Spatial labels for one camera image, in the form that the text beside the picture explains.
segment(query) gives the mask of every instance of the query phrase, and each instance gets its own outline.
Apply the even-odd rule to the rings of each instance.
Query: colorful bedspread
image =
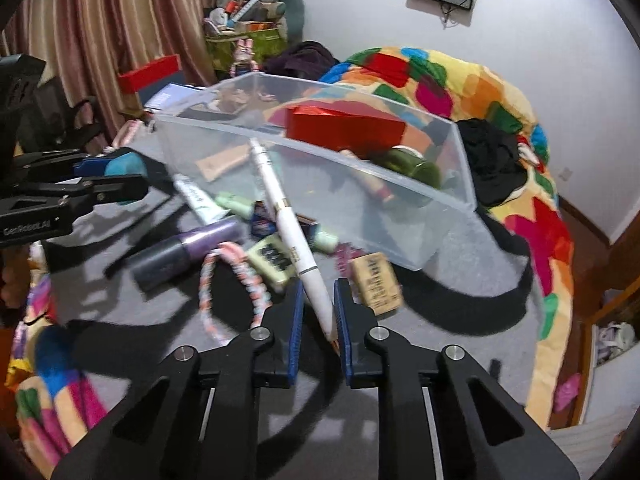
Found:
[[[545,320],[527,413],[546,427],[571,328],[574,245],[558,215],[558,193],[546,168],[546,137],[530,103],[487,67],[420,48],[365,50],[333,67],[321,81],[423,108],[453,121],[486,119],[518,135],[519,144],[530,148],[521,153],[533,152],[525,162],[529,179],[522,195],[490,211],[527,240],[542,286]]]
[[[106,414],[71,357],[66,329],[56,324],[51,282],[32,287],[15,330],[6,386],[15,392],[20,440],[45,478]]]

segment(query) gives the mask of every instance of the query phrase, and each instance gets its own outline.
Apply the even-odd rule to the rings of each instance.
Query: white wall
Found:
[[[305,37],[345,58],[419,46],[487,65],[532,102],[560,193],[610,237],[640,208],[640,50],[608,0],[476,0],[444,29],[431,0],[304,0]],[[464,22],[464,12],[453,14]]]

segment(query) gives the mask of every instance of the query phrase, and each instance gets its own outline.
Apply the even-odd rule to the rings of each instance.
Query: pink bunny toy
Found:
[[[238,40],[234,52],[234,63],[229,69],[229,75],[236,77],[248,72],[257,72],[258,64],[254,61],[254,40]]]

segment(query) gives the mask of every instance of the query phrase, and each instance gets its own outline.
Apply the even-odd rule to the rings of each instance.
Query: white tube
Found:
[[[173,176],[174,187],[184,201],[204,225],[213,224],[224,218],[229,209],[221,208],[206,192],[188,176],[176,173]]]
[[[296,269],[296,274],[302,281],[306,296],[311,307],[316,313],[322,332],[327,341],[337,339],[337,330],[334,318],[334,305],[324,286],[324,280],[316,265],[314,256],[296,214],[289,205],[280,181],[273,171],[271,160],[267,151],[256,139],[251,139],[251,159],[260,174],[265,191],[265,204],[270,214],[275,218],[278,234],[284,245],[289,250],[289,257]]]

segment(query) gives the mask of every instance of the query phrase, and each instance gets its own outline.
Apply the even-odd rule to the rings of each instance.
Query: wooden baseboard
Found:
[[[591,220],[589,220],[575,205],[571,202],[567,201],[562,196],[558,196],[560,207],[567,211],[572,217],[574,217],[578,222],[584,225],[589,231],[593,233],[593,235],[600,240],[607,247],[611,246],[611,241],[609,237],[602,232],[602,230],[597,227]]]

